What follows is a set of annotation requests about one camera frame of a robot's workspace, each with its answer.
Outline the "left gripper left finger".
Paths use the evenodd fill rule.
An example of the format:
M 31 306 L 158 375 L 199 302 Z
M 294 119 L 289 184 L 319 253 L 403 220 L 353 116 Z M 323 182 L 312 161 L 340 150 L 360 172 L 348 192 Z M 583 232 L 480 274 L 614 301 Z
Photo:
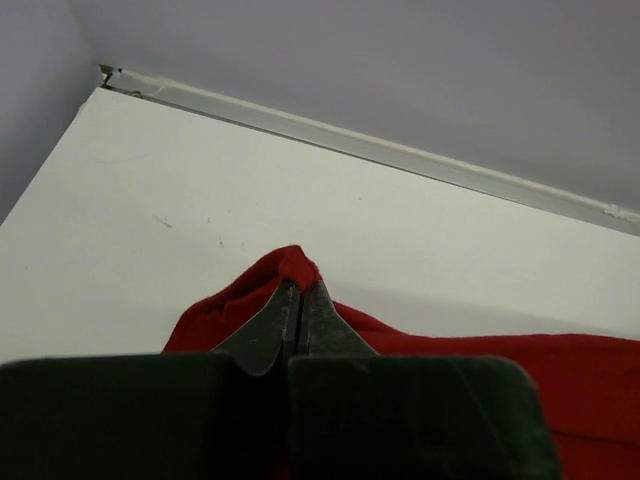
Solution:
M 285 342 L 300 293 L 207 353 L 41 358 L 1 368 L 5 479 L 279 479 Z

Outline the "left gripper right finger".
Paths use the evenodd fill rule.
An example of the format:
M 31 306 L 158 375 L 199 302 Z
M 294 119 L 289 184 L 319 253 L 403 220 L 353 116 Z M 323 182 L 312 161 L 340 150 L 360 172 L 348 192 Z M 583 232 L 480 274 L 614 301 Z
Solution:
M 495 356 L 383 356 L 322 282 L 288 366 L 294 479 L 558 479 L 537 389 Z

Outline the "dark red t shirt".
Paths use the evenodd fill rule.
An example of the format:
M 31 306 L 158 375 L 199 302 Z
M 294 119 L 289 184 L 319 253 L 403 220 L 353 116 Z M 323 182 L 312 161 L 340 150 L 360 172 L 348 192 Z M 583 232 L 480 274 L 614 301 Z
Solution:
M 190 306 L 166 352 L 287 371 L 292 479 L 635 479 L 639 344 L 587 334 L 437 338 L 331 299 L 297 246 Z

